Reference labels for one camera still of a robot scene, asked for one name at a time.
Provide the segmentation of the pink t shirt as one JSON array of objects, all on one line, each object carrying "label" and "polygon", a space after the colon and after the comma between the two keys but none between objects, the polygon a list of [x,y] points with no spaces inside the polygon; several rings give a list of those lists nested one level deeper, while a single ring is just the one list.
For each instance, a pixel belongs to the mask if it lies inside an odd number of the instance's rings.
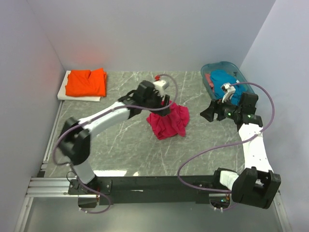
[{"label": "pink t shirt", "polygon": [[181,137],[186,135],[186,126],[190,120],[188,108],[173,103],[169,109],[170,113],[166,116],[150,113],[146,118],[158,140],[164,140],[175,135]]}]

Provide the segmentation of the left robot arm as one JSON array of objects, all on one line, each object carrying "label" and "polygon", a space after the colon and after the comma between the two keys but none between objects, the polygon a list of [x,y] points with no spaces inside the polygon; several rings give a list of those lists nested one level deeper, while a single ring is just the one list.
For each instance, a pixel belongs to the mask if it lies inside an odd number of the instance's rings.
[{"label": "left robot arm", "polygon": [[85,118],[71,117],[65,122],[57,148],[69,159],[68,165],[80,179],[79,188],[85,194],[99,190],[98,177],[88,158],[91,140],[115,124],[129,120],[148,110],[159,116],[170,113],[170,96],[165,93],[169,83],[165,80],[142,81],[136,90],[128,92],[110,107]]}]

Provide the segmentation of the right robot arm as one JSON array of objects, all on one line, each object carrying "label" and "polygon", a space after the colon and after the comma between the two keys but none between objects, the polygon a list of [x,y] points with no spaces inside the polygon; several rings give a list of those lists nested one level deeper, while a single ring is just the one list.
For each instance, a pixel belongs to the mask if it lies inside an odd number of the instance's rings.
[{"label": "right robot arm", "polygon": [[243,92],[238,105],[212,100],[200,115],[209,122],[225,118],[233,120],[243,142],[244,170],[237,174],[219,168],[212,180],[213,190],[222,193],[229,189],[234,202],[268,209],[281,184],[281,176],[273,172],[267,158],[261,132],[263,122],[255,114],[257,101],[256,94]]}]

